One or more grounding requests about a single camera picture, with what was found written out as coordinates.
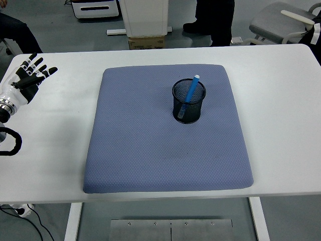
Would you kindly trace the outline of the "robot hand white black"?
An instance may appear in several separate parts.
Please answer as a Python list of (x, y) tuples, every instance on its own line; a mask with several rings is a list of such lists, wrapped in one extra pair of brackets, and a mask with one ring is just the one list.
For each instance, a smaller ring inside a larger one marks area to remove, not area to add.
[(1, 101), (19, 108), (32, 101), (41, 83), (58, 71), (42, 64), (43, 58), (33, 53), (16, 67), (1, 84)]

